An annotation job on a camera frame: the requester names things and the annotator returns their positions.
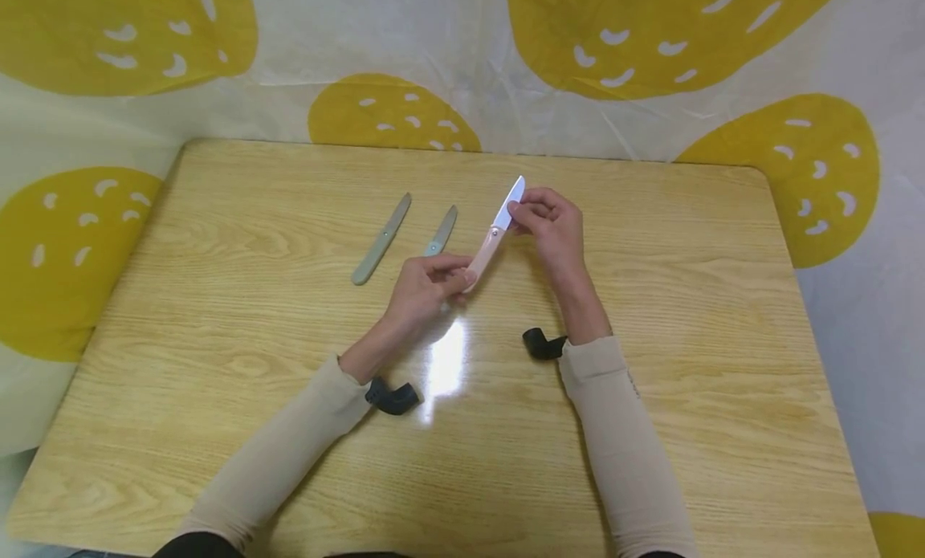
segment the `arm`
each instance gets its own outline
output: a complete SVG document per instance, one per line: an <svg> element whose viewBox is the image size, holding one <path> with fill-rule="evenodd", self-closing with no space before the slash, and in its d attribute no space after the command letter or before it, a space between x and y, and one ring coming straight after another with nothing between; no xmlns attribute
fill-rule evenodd
<svg viewBox="0 0 925 558"><path fill-rule="evenodd" d="M565 321L560 375L581 420L617 556L695 558L680 486L585 268L581 212L548 189L529 190L522 203L511 212L517 231L536 237Z"/></svg>
<svg viewBox="0 0 925 558"><path fill-rule="evenodd" d="M455 255L409 259L382 319L340 359L324 362L302 392L231 456L183 518L174 541L209 532L243 552L324 451L369 411L365 394L379 368L439 314L446 299L475 281L462 269L469 262Z"/></svg>

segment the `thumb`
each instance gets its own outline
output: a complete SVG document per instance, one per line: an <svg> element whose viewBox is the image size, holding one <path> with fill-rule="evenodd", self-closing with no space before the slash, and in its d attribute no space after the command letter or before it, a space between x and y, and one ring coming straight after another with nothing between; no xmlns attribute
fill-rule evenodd
<svg viewBox="0 0 925 558"><path fill-rule="evenodd" d="M459 271L454 275L446 277L445 282L439 283L443 298L445 299L452 295L461 294L469 285L475 283L475 278L475 271L470 270Z"/></svg>
<svg viewBox="0 0 925 558"><path fill-rule="evenodd" d="M546 222L545 218L534 213L529 206L522 205L517 201L510 201L507 204L507 211L511 213L515 221L528 228L532 234L536 234L536 230L540 228L540 225Z"/></svg>

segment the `knife blade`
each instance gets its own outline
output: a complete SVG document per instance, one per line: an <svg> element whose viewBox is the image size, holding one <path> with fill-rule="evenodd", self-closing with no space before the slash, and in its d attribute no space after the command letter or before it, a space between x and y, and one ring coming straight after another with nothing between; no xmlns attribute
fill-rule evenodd
<svg viewBox="0 0 925 558"><path fill-rule="evenodd" d="M452 205L450 210L446 212L446 215L443 217L443 221L440 222L440 227L437 229L436 234L434 234L433 239L427 243L427 248L424 250L424 256L434 256L439 255L443 252L443 247L446 246L446 241L450 240L450 232L453 230L453 225L456 224L456 205Z"/></svg>
<svg viewBox="0 0 925 558"><path fill-rule="evenodd" d="M401 198L399 204L395 207L395 211L392 211L392 216L389 217L389 221L385 224L385 227L379 231L376 241L373 242L373 246L369 248L369 252L366 253L363 261L360 261L360 265L353 270L351 280L354 285L366 283L373 271L376 270L379 261L382 260L382 255L385 254L385 249L389 248L389 244L391 244L392 239L395 238L395 232L399 230L399 226L404 219L405 213L408 212L409 206L410 193L405 193L404 197Z"/></svg>
<svg viewBox="0 0 925 558"><path fill-rule="evenodd" d="M524 196L525 189L526 181L524 180L524 177L518 177L515 185L511 187L511 191L507 193L504 201L501 202L501 207L498 210L497 215L495 215L495 219L491 223L491 227L488 227L485 241L482 241L482 246L479 248L479 253L475 254L472 263L469 265L469 270L475 273L475 283L470 285L464 292L472 291L475 285L479 284L479 280L482 278L482 273L485 272L486 267L488 267L488 262L491 261L495 251L498 250L498 245L501 243L501 239L504 238L504 234L507 231L507 228L509 228L511 225L511 213L507 212L507 204L510 203L510 201L517 201L520 203L521 198Z"/></svg>

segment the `closed folding knife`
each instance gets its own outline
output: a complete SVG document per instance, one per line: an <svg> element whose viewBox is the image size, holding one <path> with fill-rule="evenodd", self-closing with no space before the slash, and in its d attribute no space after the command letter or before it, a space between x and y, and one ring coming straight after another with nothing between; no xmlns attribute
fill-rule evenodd
<svg viewBox="0 0 925 558"><path fill-rule="evenodd" d="M436 234L434 234L433 239L427 243L424 256L439 255L443 252L443 247L446 246L446 241L450 240L450 232L452 232L453 225L455 224L456 205L452 205L450 210L446 212L446 216L443 217L443 222L440 223L440 227L437 229Z"/></svg>
<svg viewBox="0 0 925 558"><path fill-rule="evenodd" d="M404 197L399 201L399 205L395 207L395 211L392 212L392 216L389 217L389 222L379 231L373 246L369 248L369 252L363 258L363 261L360 261L360 265L353 271L350 279L354 285L366 283L373 271L376 270L379 261L382 260L382 255L385 254L385 249L389 248L389 244L395 238L395 232L399 230L399 225L401 225L405 213L408 212L409 206L410 193L405 193Z"/></svg>

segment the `gray knife handle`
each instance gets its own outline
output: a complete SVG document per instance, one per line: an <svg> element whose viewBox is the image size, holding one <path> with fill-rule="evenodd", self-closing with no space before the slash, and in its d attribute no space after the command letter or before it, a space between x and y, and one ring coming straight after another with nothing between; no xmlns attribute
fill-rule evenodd
<svg viewBox="0 0 925 558"><path fill-rule="evenodd" d="M385 249L389 248L389 244L391 244L392 239L395 238L395 232L395 230L388 229L379 232L376 242L373 243L373 246L370 247L363 261L360 261L360 265L353 270L353 274L351 278L349 278L354 285L361 285L368 282L373 271L375 271L376 267L379 265L379 261L382 260Z"/></svg>

